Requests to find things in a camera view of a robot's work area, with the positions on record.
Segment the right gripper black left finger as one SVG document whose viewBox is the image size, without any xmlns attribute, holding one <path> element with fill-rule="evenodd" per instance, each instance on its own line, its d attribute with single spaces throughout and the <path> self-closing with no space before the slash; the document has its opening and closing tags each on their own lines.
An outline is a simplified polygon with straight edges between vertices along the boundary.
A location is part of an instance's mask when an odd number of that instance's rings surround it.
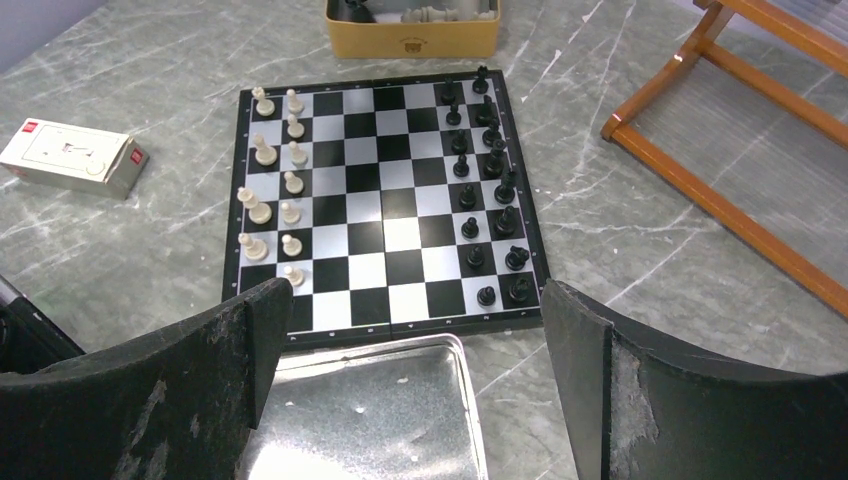
<svg viewBox="0 0 848 480">
<path fill-rule="evenodd" d="M 125 343 L 1 377 L 5 479 L 233 479 L 292 316 L 267 280 Z"/>
</svg>

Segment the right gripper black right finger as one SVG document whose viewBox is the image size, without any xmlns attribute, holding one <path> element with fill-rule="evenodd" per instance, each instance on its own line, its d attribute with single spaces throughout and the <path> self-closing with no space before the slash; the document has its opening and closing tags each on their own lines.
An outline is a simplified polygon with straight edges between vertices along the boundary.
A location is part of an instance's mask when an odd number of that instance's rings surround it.
<svg viewBox="0 0 848 480">
<path fill-rule="evenodd" d="M 582 479 L 843 479 L 847 376 L 727 357 L 549 280 L 541 311 Z"/>
</svg>

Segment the white chess piece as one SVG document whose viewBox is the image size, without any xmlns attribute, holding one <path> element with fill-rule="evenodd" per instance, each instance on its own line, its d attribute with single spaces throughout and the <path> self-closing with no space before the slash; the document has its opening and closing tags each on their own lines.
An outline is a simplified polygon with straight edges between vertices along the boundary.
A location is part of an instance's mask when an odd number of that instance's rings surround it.
<svg viewBox="0 0 848 480">
<path fill-rule="evenodd" d="M 305 104 L 293 88 L 286 90 L 286 106 L 293 115 L 299 115 L 305 109 Z"/>
<path fill-rule="evenodd" d="M 301 220 L 301 209 L 291 202 L 282 201 L 279 208 L 281 219 L 285 224 L 295 225 Z"/>
<path fill-rule="evenodd" d="M 291 195 L 301 195 L 304 191 L 304 181 L 293 171 L 287 171 L 283 174 L 283 182 L 285 190 Z"/>
<path fill-rule="evenodd" d="M 292 265 L 285 265 L 283 267 L 283 277 L 288 280 L 293 287 L 302 285 L 305 280 L 304 271 L 301 268 Z"/>
<path fill-rule="evenodd" d="M 309 159 L 308 153 L 300 146 L 300 143 L 297 141 L 290 141 L 288 143 L 291 162 L 296 168 L 303 167 Z"/>
</svg>

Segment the white chess piece eleventh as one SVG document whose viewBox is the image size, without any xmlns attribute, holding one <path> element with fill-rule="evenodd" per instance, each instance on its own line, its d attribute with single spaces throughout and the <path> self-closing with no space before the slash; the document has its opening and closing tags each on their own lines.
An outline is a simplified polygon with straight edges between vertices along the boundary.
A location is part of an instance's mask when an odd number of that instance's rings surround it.
<svg viewBox="0 0 848 480">
<path fill-rule="evenodd" d="M 249 233 L 240 233 L 237 238 L 245 258 L 251 262 L 264 260 L 268 255 L 268 246 L 262 239 L 255 238 Z"/>
</svg>

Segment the white chess piece twelfth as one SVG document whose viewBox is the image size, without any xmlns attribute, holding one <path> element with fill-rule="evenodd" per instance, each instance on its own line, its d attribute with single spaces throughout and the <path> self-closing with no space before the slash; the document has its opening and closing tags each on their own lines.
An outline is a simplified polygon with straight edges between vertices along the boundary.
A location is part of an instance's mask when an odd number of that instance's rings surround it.
<svg viewBox="0 0 848 480">
<path fill-rule="evenodd" d="M 302 242 L 291 234 L 283 234 L 281 237 L 281 247 L 283 253 L 287 257 L 297 257 L 303 251 Z"/>
</svg>

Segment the white chess rook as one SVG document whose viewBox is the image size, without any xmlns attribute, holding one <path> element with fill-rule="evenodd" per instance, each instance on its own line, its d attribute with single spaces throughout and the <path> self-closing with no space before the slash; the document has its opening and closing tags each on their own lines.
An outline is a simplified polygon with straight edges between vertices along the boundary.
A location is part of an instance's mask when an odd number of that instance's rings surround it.
<svg viewBox="0 0 848 480">
<path fill-rule="evenodd" d="M 266 91 L 261 86 L 256 86 L 251 90 L 252 97 L 255 102 L 255 111 L 262 117 L 268 117 L 274 114 L 276 105 L 273 100 L 267 97 Z"/>
</svg>

